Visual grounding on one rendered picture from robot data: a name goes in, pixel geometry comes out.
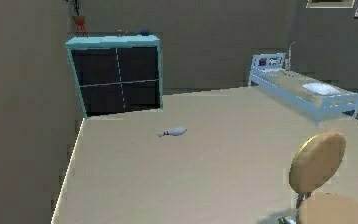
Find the tan round-backed chair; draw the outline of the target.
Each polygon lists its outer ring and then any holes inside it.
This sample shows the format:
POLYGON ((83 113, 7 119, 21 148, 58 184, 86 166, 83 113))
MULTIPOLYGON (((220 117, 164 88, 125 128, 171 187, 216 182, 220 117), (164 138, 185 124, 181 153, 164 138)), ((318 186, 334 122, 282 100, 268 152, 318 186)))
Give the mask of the tan round-backed chair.
POLYGON ((283 216, 277 224, 358 224, 358 201, 316 190, 327 183, 342 164, 346 137, 326 131, 310 137, 294 156, 289 185, 297 194, 296 217, 283 216))

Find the white pillow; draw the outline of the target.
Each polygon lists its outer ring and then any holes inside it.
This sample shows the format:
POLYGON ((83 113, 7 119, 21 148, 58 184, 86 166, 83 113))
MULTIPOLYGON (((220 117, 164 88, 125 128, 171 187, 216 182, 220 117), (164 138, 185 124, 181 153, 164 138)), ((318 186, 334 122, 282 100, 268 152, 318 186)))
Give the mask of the white pillow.
POLYGON ((322 95, 322 96, 330 96, 340 93, 340 91, 336 89, 334 86, 324 83, 307 83, 303 85, 303 88, 311 93, 322 95))

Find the pale blue bed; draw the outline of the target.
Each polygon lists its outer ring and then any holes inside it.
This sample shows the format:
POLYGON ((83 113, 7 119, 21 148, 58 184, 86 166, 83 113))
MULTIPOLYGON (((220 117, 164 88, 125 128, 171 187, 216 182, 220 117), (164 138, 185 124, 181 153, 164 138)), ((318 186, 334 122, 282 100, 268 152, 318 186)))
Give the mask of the pale blue bed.
POLYGON ((307 83, 324 83, 320 80, 287 70, 285 53, 256 54, 252 56, 248 85, 257 84, 270 93, 285 99, 300 110, 312 115, 315 123, 327 117, 350 112, 358 114, 358 92, 352 92, 334 86, 339 94, 322 96, 303 88, 307 83), (261 58, 267 59, 266 66, 259 66, 261 58))

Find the white-framed picture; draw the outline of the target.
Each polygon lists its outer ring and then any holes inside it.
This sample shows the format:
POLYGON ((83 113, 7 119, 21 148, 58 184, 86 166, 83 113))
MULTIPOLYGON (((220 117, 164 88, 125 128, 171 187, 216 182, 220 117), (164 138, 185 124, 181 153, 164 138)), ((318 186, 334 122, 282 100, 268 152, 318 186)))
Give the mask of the white-framed picture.
POLYGON ((355 0, 307 0, 306 8, 352 8, 355 0))

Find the white bowling pin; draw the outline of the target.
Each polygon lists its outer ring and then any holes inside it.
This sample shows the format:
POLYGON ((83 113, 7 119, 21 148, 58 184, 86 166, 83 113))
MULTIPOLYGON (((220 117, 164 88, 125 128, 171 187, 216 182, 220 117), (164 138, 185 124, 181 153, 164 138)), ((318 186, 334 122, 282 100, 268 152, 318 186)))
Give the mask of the white bowling pin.
POLYGON ((168 130, 158 132, 157 135, 159 137, 163 137, 163 136, 166 136, 166 135, 180 136, 180 135, 184 134, 186 131, 187 131, 187 129, 185 127, 173 127, 173 128, 168 129, 168 130))

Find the house plant in red pot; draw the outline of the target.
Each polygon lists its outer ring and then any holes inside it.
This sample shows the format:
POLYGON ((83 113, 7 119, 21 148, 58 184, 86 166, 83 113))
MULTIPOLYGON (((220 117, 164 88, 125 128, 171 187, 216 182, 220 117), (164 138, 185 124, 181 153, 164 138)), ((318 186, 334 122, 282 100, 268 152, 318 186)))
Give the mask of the house plant in red pot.
POLYGON ((80 14, 80 0, 65 0, 72 10, 72 20, 76 27, 76 35, 86 36, 85 17, 80 14))

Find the teal cabinet with black doors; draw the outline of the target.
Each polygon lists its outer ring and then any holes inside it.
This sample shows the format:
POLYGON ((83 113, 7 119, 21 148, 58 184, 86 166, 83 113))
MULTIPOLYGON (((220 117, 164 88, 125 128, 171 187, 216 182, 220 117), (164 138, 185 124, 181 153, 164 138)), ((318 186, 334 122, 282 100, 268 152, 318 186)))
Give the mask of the teal cabinet with black doors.
POLYGON ((157 36, 73 37, 65 47, 84 118, 163 107, 157 36))

